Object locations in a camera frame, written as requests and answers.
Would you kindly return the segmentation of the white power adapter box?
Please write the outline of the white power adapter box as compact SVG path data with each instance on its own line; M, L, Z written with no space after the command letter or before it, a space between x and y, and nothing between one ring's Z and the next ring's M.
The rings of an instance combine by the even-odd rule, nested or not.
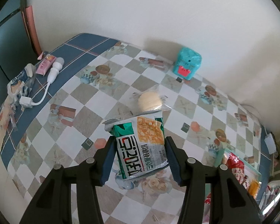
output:
M264 141L266 143L269 154L274 154L277 150L274 135L272 133L268 133L265 136Z

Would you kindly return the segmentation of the teal toy box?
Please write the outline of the teal toy box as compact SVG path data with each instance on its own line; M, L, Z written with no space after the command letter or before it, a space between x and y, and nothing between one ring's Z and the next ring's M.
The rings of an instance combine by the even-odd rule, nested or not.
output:
M202 57L196 51L182 47L173 66L173 73L185 80L191 80L201 66Z

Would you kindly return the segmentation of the cluttered small items pile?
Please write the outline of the cluttered small items pile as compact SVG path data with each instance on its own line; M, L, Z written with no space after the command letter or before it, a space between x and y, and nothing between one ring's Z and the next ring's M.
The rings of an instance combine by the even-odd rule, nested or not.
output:
M259 208L263 211L280 193L279 181L271 181L268 183L265 192L262 195Z

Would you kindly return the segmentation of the green white cracker packet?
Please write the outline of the green white cracker packet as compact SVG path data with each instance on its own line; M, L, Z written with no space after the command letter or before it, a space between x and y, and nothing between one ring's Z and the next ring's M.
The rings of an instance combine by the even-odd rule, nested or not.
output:
M125 120L109 119L105 131L116 138L124 181L150 175L168 166L162 110L144 112Z

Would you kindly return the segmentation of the pink tube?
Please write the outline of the pink tube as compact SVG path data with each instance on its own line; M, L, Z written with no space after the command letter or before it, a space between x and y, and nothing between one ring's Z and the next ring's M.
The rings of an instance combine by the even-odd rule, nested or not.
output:
M38 64L36 74L44 76L48 69L53 65L57 58L54 55L49 54L46 51L43 51L40 56L38 57L38 60L40 60L40 63Z

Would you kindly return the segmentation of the white green-rimmed tray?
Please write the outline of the white green-rimmed tray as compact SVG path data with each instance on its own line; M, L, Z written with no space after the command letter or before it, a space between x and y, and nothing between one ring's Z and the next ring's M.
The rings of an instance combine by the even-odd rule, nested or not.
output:
M229 158L229 154L230 153L234 153L231 150L225 148L225 149L220 149L217 153L217 156L214 160L214 163L212 164L214 167L218 167L221 164L226 164L227 159ZM244 170L245 170L245 174L248 176L248 180L249 182L252 179L255 179L257 181L260 182L261 179L261 173L258 172L251 164L249 164L247 161L245 161L244 159L242 159L241 157L239 157L239 159L244 163Z

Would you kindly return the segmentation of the red peanut snack packet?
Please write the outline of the red peanut snack packet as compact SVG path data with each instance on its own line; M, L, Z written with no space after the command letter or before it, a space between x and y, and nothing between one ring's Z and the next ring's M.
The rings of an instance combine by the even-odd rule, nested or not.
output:
M227 159L226 166L228 169L232 171L232 174L237 179L239 184L243 185L243 187L248 190L250 183L248 180L248 176L245 174L244 163L236 156L234 153L229 154L229 158Z

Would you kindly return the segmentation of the orange yellow snack packet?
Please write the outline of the orange yellow snack packet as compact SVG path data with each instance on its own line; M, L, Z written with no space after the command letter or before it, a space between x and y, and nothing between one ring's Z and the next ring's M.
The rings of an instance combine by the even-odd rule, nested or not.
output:
M252 179L250 181L249 187L248 187L248 193L254 198L257 198L258 192L260 190L260 182Z

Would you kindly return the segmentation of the clear bag with bun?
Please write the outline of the clear bag with bun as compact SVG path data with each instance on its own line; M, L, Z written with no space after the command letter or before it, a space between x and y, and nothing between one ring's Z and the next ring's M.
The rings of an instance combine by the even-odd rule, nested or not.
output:
M131 105L129 106L133 115L148 111L169 111L172 107L168 104L168 97L161 93L160 85L154 85L146 91L132 93Z

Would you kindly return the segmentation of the white blue wrapper packet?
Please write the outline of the white blue wrapper packet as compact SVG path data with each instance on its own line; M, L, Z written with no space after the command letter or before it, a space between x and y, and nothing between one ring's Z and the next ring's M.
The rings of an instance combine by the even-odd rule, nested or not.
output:
M7 84L7 93L11 98L18 95L28 96L36 78L36 66L28 63L25 68Z

